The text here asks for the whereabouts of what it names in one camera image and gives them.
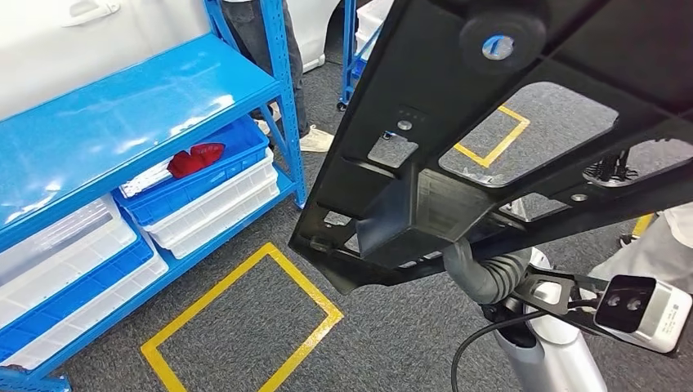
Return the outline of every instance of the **blue plastic storage bin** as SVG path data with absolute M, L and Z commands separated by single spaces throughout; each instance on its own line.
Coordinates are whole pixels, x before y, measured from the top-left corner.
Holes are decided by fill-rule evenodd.
M 124 212 L 123 217 L 133 227 Z M 0 329 L 0 362 L 151 259 L 154 251 L 138 229 L 133 231 L 135 242 Z
M 114 198 L 140 225 L 151 225 L 216 188 L 265 157 L 268 140 L 250 116 L 223 127 L 202 143 L 223 143 L 224 154 L 213 165 L 181 179 L 169 178 L 131 198 L 116 189 Z

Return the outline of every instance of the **yellow tape square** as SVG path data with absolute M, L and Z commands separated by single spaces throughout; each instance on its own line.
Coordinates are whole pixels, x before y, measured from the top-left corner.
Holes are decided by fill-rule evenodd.
M 263 257 L 269 256 L 293 279 L 296 284 L 303 289 L 308 296 L 327 314 L 327 318 L 303 341 L 296 351 L 272 374 L 269 380 L 263 384 L 258 392 L 272 392 L 279 388 L 282 382 L 298 367 L 308 354 L 327 333 L 344 316 L 330 300 L 318 288 L 311 283 L 304 274 L 301 273 L 294 264 L 289 261 L 282 252 L 272 243 L 266 243 L 257 252 L 253 253 L 246 261 L 236 267 L 230 274 L 223 278 L 219 283 L 212 287 L 208 292 L 201 296 L 193 305 L 184 310 L 178 317 L 173 319 L 166 327 L 157 332 L 141 347 L 141 351 L 147 362 L 164 386 L 169 391 L 186 392 L 186 388 L 178 379 L 176 374 L 168 366 L 157 348 L 164 343 L 171 335 L 176 333 L 181 327 L 186 325 L 196 314 L 201 312 L 209 304 L 219 297 L 227 288 L 234 284 L 240 277 L 247 273 Z
M 520 116 L 520 114 L 513 112 L 512 110 L 506 108 L 505 106 L 499 106 L 498 110 L 500 110 L 501 112 L 507 114 L 508 116 L 516 119 L 520 123 L 518 123 L 512 129 L 512 131 L 510 131 L 510 133 L 507 134 L 507 136 L 505 136 L 505 138 L 503 138 L 503 140 L 501 140 L 501 142 L 497 146 L 495 146 L 494 149 L 491 150 L 491 152 L 488 155 L 486 155 L 485 157 L 482 158 L 479 155 L 474 154 L 474 152 L 472 152 L 470 149 L 468 149 L 467 147 L 465 147 L 459 143 L 457 143 L 455 145 L 455 149 L 457 151 L 459 151 L 462 154 L 467 155 L 469 158 L 472 159 L 472 161 L 474 161 L 474 162 L 476 162 L 476 163 L 478 163 L 481 166 L 486 167 L 486 168 L 491 166 L 491 163 L 493 163 L 493 161 L 495 161 L 496 158 L 498 158 L 498 156 L 500 156 L 500 154 L 502 154 L 503 151 L 505 151 L 507 149 L 507 147 L 513 141 L 515 141 L 515 139 L 517 139 L 517 137 L 525 130 L 525 128 L 527 128 L 527 126 L 530 125 L 529 119 Z

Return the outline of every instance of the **person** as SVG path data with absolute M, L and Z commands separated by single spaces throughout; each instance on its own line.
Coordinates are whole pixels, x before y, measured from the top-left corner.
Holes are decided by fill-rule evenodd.
M 604 280 L 617 274 L 650 276 L 693 292 L 693 203 L 664 210 L 640 238 L 589 273 Z
M 298 50 L 296 36 L 293 33 L 291 15 L 288 13 L 286 0 L 282 1 L 284 9 L 284 23 L 286 24 L 286 38 L 288 46 L 288 61 L 293 80 L 293 97 L 296 102 L 296 115 L 298 120 L 298 135 L 301 151 L 323 153 L 329 150 L 333 136 L 315 126 L 308 126 L 306 116 L 306 103 L 303 94 L 303 61 Z M 272 74 L 270 50 L 265 35 L 265 24 L 262 20 L 260 0 L 224 0 L 221 2 L 221 11 L 226 23 L 232 32 L 235 30 L 241 51 L 246 51 L 246 57 L 254 62 L 265 72 Z M 263 131 L 267 133 L 266 124 Z

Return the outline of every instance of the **camera lens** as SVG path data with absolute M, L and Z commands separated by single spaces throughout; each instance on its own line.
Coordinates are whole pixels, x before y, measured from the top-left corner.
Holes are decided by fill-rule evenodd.
M 618 306 L 620 302 L 621 302 L 621 297 L 613 295 L 613 296 L 609 297 L 609 300 L 606 301 L 606 304 L 608 306 Z
M 630 300 L 628 302 L 626 307 L 628 308 L 628 310 L 635 311 L 635 310 L 639 310 L 641 305 L 642 305 L 642 302 L 640 300 L 633 298 L 632 300 Z

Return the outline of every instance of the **car door handle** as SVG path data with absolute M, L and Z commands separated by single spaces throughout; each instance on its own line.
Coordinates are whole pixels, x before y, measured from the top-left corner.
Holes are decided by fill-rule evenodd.
M 72 10 L 78 5 L 92 5 L 92 9 L 81 12 L 77 15 L 72 15 Z M 99 0 L 78 0 L 72 2 L 69 6 L 69 16 L 60 24 L 62 27 L 73 27 L 84 25 L 87 22 L 103 18 L 104 16 L 112 15 L 120 10 L 120 4 L 114 1 L 101 2 Z

